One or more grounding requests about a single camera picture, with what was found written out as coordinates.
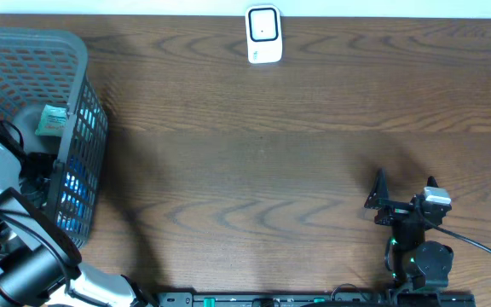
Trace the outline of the light blue wet wipes pack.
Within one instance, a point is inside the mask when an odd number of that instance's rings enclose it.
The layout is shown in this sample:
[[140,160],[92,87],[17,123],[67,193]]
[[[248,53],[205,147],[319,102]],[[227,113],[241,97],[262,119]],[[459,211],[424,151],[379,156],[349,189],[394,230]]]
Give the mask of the light blue wet wipes pack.
[[46,105],[41,113],[35,135],[62,137],[66,127],[66,120],[66,109],[64,107]]

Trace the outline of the blue Oreo cookie pack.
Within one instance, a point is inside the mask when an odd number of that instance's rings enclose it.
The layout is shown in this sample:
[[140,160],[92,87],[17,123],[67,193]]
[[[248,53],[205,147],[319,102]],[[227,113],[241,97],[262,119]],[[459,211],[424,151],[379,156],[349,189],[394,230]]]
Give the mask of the blue Oreo cookie pack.
[[94,171],[92,146],[96,145],[93,115],[80,110],[72,131],[72,140],[66,162],[56,224],[65,231],[86,236],[94,203]]

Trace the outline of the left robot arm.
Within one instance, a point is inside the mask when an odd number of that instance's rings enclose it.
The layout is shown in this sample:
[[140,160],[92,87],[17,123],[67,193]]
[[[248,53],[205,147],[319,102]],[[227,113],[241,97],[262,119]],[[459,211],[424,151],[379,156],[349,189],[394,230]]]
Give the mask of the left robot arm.
[[28,154],[20,130],[0,119],[0,305],[156,306],[124,275],[83,263],[75,243],[23,195],[49,174],[52,156]]

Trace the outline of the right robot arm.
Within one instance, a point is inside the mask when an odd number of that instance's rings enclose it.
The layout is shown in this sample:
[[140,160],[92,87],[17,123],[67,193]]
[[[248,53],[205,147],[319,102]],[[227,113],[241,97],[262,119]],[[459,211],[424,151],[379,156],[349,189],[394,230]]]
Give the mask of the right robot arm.
[[[364,204],[374,209],[377,225],[391,227],[384,261],[395,287],[388,291],[391,304],[439,305],[437,291],[448,286],[453,265],[453,250],[425,238],[425,232],[442,224],[451,211],[451,199],[434,177],[429,177],[422,192],[408,202],[390,198],[385,172],[376,173],[373,187]],[[425,302],[419,296],[427,296]]]

